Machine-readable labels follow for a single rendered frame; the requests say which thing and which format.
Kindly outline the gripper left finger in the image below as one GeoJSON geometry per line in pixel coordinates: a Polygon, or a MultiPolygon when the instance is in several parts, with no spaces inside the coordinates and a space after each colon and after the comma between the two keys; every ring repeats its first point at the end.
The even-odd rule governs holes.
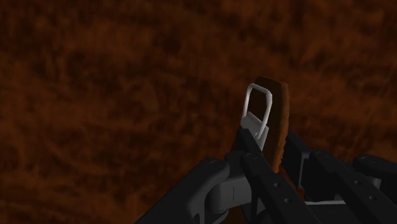
{"type": "MultiPolygon", "coordinates": [[[[273,224],[319,224],[318,218],[299,197],[282,174],[276,174],[260,155],[256,141],[247,129],[239,129],[235,138],[239,165],[251,189],[252,215],[249,224],[260,224],[255,206],[262,201],[273,224]]],[[[203,159],[167,192],[135,224],[219,224],[228,211],[210,212],[205,206],[207,194],[230,174],[228,162],[203,159]]]]}

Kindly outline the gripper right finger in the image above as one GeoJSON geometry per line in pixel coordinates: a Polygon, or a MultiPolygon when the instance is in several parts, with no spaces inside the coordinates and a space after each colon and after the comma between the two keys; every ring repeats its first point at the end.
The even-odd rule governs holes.
{"type": "Polygon", "coordinates": [[[322,224],[397,224],[396,162],[361,154],[346,163],[289,130],[282,166],[322,224]]]}

